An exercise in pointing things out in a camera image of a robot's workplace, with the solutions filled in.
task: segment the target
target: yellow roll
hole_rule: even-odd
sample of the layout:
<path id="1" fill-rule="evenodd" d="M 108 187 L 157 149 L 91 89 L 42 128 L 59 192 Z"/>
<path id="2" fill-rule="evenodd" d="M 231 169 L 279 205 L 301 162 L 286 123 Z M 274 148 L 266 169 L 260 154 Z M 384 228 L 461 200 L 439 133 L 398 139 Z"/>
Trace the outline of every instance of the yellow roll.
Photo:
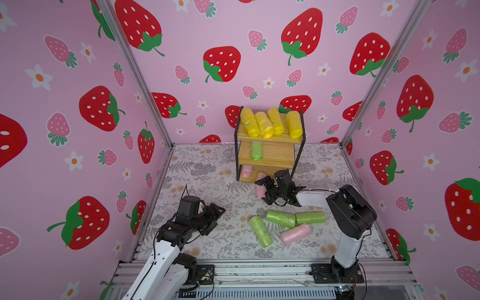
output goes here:
<path id="1" fill-rule="evenodd" d="M 244 108 L 240 113 L 240 121 L 245 125 L 245 130 L 249 137 L 257 137 L 260 135 L 260 129 L 257 125 L 257 119 L 251 109 Z"/>
<path id="2" fill-rule="evenodd" d="M 287 114 L 285 119 L 287 121 L 290 137 L 292 139 L 301 137 L 303 134 L 303 130 L 301 127 L 300 113 L 298 111 L 292 110 Z"/>
<path id="3" fill-rule="evenodd" d="M 283 127 L 282 119 L 280 118 L 280 113 L 278 112 L 278 109 L 269 109 L 268 118 L 272 122 L 273 128 L 275 129 L 275 134 L 282 134 L 285 131 L 285 127 Z"/>
<path id="4" fill-rule="evenodd" d="M 258 128 L 260 128 L 260 134 L 264 139 L 270 138 L 274 133 L 273 125 L 267 117 L 267 114 L 263 111 L 259 111 L 255 114 L 257 119 Z"/>

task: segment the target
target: pink roll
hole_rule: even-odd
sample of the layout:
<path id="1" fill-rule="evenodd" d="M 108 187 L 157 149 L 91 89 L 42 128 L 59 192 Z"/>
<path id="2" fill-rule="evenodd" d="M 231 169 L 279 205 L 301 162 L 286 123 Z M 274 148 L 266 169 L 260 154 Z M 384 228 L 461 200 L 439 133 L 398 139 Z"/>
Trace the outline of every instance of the pink roll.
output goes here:
<path id="1" fill-rule="evenodd" d="M 260 180 L 265 176 L 267 176 L 267 174 L 260 172 L 260 173 L 258 173 L 257 180 Z M 258 198 L 265 197 L 266 192 L 267 192 L 267 188 L 264 185 L 257 185 L 257 197 Z"/>
<path id="2" fill-rule="evenodd" d="M 300 239 L 306 238 L 311 233 L 312 233 L 312 227 L 309 224 L 304 223 L 288 231 L 280 233 L 280 239 L 282 240 L 282 243 L 284 245 L 289 245 Z"/>
<path id="3" fill-rule="evenodd" d="M 241 168 L 241 175 L 243 177 L 250 177 L 250 175 L 252 174 L 252 169 L 253 169 L 253 166 L 243 166 Z"/>

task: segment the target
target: green roll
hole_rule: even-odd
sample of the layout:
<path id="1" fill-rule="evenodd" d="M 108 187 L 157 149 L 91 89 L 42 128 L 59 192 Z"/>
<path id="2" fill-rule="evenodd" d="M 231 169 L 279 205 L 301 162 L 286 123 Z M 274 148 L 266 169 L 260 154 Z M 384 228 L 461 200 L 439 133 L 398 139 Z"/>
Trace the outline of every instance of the green roll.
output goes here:
<path id="1" fill-rule="evenodd" d="M 262 218 L 259 216 L 253 216 L 249 221 L 248 224 L 252 227 L 253 231 L 258 237 L 258 241 L 260 242 L 260 245 L 262 247 L 268 247 L 270 246 L 273 241 L 270 235 L 267 232 L 267 229 L 265 228 L 264 222 Z"/>
<path id="2" fill-rule="evenodd" d="M 298 213 L 295 214 L 297 219 L 297 224 L 316 224 L 316 223 L 325 223 L 326 217 L 323 212 L 308 212 L 308 213 Z"/>
<path id="3" fill-rule="evenodd" d="M 282 225 L 288 228 L 295 227 L 295 215 L 294 214 L 286 214 L 281 212 L 276 212 L 274 210 L 269 210 L 267 212 L 267 221 Z"/>
<path id="4" fill-rule="evenodd" d="M 252 142 L 252 159 L 253 160 L 262 159 L 262 143 L 261 142 Z"/>

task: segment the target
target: strawberry wallpaper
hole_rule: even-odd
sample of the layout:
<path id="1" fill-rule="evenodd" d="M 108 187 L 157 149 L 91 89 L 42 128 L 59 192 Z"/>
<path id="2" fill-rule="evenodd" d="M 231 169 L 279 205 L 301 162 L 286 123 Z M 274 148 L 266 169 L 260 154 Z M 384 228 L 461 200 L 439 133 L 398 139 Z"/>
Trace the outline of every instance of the strawberry wallpaper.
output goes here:
<path id="1" fill-rule="evenodd" d="M 175 143 L 233 142 L 240 106 L 342 139 L 414 0 L 110 0 Z"/>
<path id="2" fill-rule="evenodd" d="M 102 300 L 166 147 L 95 1 L 6 0 L 0 37 L 0 298 Z"/>
<path id="3" fill-rule="evenodd" d="M 352 140 L 425 299 L 480 299 L 480 3 L 434 2 Z"/>

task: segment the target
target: red strawberry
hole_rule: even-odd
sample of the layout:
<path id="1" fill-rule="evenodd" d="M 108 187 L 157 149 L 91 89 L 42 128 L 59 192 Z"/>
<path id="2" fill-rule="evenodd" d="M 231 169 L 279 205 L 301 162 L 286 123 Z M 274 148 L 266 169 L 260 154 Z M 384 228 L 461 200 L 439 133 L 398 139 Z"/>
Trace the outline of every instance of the red strawberry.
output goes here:
<path id="1" fill-rule="evenodd" d="M 220 82 L 228 82 L 235 77 L 240 65 L 240 52 L 232 46 L 216 47 L 207 50 L 204 53 L 204 69 L 207 71 L 208 78 Z"/>
<path id="2" fill-rule="evenodd" d="M 0 227 L 0 257 L 20 246 L 20 236 L 8 227 Z"/>
<path id="3" fill-rule="evenodd" d="M 123 87 L 123 84 L 125 83 L 125 76 L 123 76 L 122 71 L 123 70 L 120 67 L 120 64 L 118 62 L 115 62 L 113 64 L 113 76 L 115 77 L 115 80 L 117 80 L 117 83 L 120 87 Z"/>
<path id="4" fill-rule="evenodd" d="M 252 48 L 257 48 L 257 51 L 263 51 L 267 47 L 267 40 L 260 31 L 250 30 L 248 32 L 248 41 Z"/>
<path id="5" fill-rule="evenodd" d="M 46 35 L 45 45 L 59 62 L 64 62 L 69 68 L 75 69 L 78 66 L 77 58 L 73 52 L 68 51 L 68 46 L 59 38 Z"/>
<path id="6" fill-rule="evenodd" d="M 178 102 L 174 96 L 163 93 L 152 93 L 152 96 L 155 99 L 156 107 L 158 107 L 160 115 L 163 118 L 171 119 L 178 116 L 178 114 L 187 115 L 180 112 L 180 102 Z"/>
<path id="7" fill-rule="evenodd" d="M 130 131 L 125 130 L 123 132 L 123 138 L 125 139 L 125 146 L 128 148 L 128 150 L 132 151 L 133 150 L 133 137 L 130 135 Z"/>
<path id="8" fill-rule="evenodd" d="M 323 24 L 322 12 L 317 8 L 310 8 L 293 19 L 282 32 L 282 46 L 285 53 L 290 54 L 290 59 L 305 57 L 311 54 L 320 41 Z"/>
<path id="9" fill-rule="evenodd" d="M 355 23 L 358 12 L 359 8 L 356 6 L 352 6 L 344 11 L 344 13 L 340 16 L 340 23 L 336 25 L 336 34 L 342 35 L 344 32 L 346 32 L 348 28 Z"/>
<path id="10" fill-rule="evenodd" d="M 465 130 L 466 127 L 471 125 L 472 120 L 473 117 L 470 117 L 467 112 L 462 111 L 460 114 L 452 112 L 438 124 L 438 129 L 446 133 L 455 133 L 459 129 Z"/>
<path id="11" fill-rule="evenodd" d="M 88 246 L 107 230 L 109 222 L 108 210 L 94 197 L 85 196 L 68 209 L 66 222 L 54 224 L 47 231 L 65 224 L 61 238 L 67 247 L 78 250 Z"/>
<path id="12" fill-rule="evenodd" d="M 379 119 L 379 120 L 381 120 L 384 117 L 384 114 L 385 114 L 385 111 L 386 111 L 385 105 L 387 105 L 385 100 L 380 101 L 380 103 L 378 104 L 377 119 Z"/>
<path id="13" fill-rule="evenodd" d="M 370 32 L 361 38 L 353 52 L 350 73 L 355 75 L 370 73 L 376 77 L 372 71 L 382 66 L 389 51 L 390 44 L 378 33 Z"/>
<path id="14" fill-rule="evenodd" d="M 225 117 L 227 117 L 228 124 L 232 128 L 236 128 L 238 120 L 240 118 L 240 107 L 235 105 L 230 105 L 225 109 Z"/>
<path id="15" fill-rule="evenodd" d="M 425 116 L 433 104 L 433 91 L 420 75 L 413 75 L 407 79 L 396 106 L 396 114 L 405 123 L 420 120 Z"/>
<path id="16" fill-rule="evenodd" d="M 80 114 L 90 124 L 104 131 L 114 130 L 120 120 L 117 100 L 104 86 L 97 86 L 80 98 Z"/>
<path id="17" fill-rule="evenodd" d="M 0 114 L 0 168 L 27 146 L 27 135 L 19 123 Z"/>
<path id="18" fill-rule="evenodd" d="M 221 143 L 222 140 L 218 137 L 218 135 L 211 134 L 205 138 L 203 138 L 199 143 Z"/>
<path id="19" fill-rule="evenodd" d="M 148 130 L 147 122 L 145 122 L 145 129 L 142 129 L 138 134 L 137 145 L 144 164 L 148 164 L 152 159 L 155 140 L 153 139 L 152 132 Z"/>
<path id="20" fill-rule="evenodd" d="M 445 205 L 455 232 L 467 240 L 480 240 L 480 182 L 455 181 L 445 191 Z"/>
<path id="21" fill-rule="evenodd" d="M 331 95 L 332 99 L 330 99 L 330 102 L 335 105 L 335 106 L 339 106 L 340 103 L 342 103 L 342 100 L 343 100 L 343 96 L 342 96 L 342 92 L 340 91 L 335 91 L 332 95 Z"/>
<path id="22" fill-rule="evenodd" d="M 462 265 L 456 269 L 456 274 L 463 282 L 474 290 L 480 291 L 480 270 L 471 265 Z"/>
<path id="23" fill-rule="evenodd" d="M 391 183 L 395 179 L 395 173 L 403 173 L 403 170 L 396 171 L 396 160 L 388 151 L 382 151 L 373 155 L 370 158 L 370 169 L 383 185 Z"/>
<path id="24" fill-rule="evenodd" d="M 385 144 L 391 143 L 392 140 L 396 138 L 396 130 L 395 128 L 390 128 L 390 130 L 387 130 L 384 132 L 382 135 L 382 142 Z"/>
<path id="25" fill-rule="evenodd" d="M 117 200 L 117 211 L 119 214 L 123 213 L 125 206 L 127 206 L 127 193 L 122 190 L 119 193 Z"/>
<path id="26" fill-rule="evenodd" d="M 467 44 L 467 30 L 465 28 L 458 29 L 450 38 L 445 46 L 444 63 L 450 63 L 460 56 L 460 51 Z"/>
<path id="27" fill-rule="evenodd" d="M 145 203 L 145 201 L 141 200 L 133 208 L 132 216 L 129 216 L 127 214 L 127 218 L 132 219 L 130 221 L 130 229 L 132 230 L 133 235 L 137 234 L 138 227 L 140 226 L 140 220 L 142 220 L 142 217 L 144 215 L 146 206 L 147 206 L 147 203 Z"/>
<path id="28" fill-rule="evenodd" d="M 361 105 L 361 101 L 345 109 L 342 114 L 343 118 L 347 121 L 352 122 L 353 118 L 357 114 L 357 111 L 359 111 L 360 105 Z"/>
<path id="29" fill-rule="evenodd" d="M 133 0 L 116 0 L 115 12 L 128 43 L 139 50 L 155 51 L 162 44 L 162 28 L 156 18 Z"/>
<path id="30" fill-rule="evenodd" d="M 296 110 L 298 112 L 303 110 L 303 113 L 305 113 L 310 107 L 310 104 L 312 104 L 312 99 L 307 95 L 290 96 L 280 102 L 278 111 L 281 114 L 286 114 L 292 110 Z"/>

